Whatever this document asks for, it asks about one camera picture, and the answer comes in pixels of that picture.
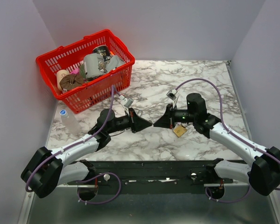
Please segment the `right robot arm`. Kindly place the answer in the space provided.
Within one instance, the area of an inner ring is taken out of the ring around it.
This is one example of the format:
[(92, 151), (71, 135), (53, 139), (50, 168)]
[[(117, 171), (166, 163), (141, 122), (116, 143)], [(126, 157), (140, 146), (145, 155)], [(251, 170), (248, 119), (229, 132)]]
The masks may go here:
[(269, 195), (280, 185), (280, 150), (266, 148), (224, 127), (221, 119), (207, 112), (205, 100), (199, 93), (187, 95), (187, 108), (178, 109), (171, 103), (155, 127), (173, 129), (177, 123), (191, 123), (194, 129), (237, 154), (244, 163), (215, 160), (205, 171), (206, 179), (215, 183), (222, 179), (233, 179), (250, 184), (263, 196)]

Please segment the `large brass padlock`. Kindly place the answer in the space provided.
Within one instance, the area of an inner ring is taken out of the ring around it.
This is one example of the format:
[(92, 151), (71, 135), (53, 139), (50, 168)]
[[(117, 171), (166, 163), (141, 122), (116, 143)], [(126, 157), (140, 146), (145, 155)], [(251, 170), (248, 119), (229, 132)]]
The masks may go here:
[(174, 129), (173, 132), (175, 133), (175, 135), (180, 138), (182, 135), (184, 135), (187, 132), (187, 128), (181, 126), (181, 125), (177, 125)]

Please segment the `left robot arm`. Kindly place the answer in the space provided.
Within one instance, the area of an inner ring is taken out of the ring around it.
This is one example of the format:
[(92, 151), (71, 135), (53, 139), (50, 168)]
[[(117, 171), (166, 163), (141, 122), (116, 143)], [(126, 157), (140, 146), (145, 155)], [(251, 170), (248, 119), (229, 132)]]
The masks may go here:
[(36, 150), (21, 174), (25, 190), (44, 198), (58, 185), (67, 182), (90, 184), (94, 180), (93, 171), (86, 166), (75, 168), (77, 159), (104, 148), (111, 141), (111, 133), (126, 129), (137, 133), (150, 126), (152, 122), (137, 115), (133, 108), (121, 117), (116, 117), (113, 110), (102, 110), (96, 125), (82, 138), (63, 147)]

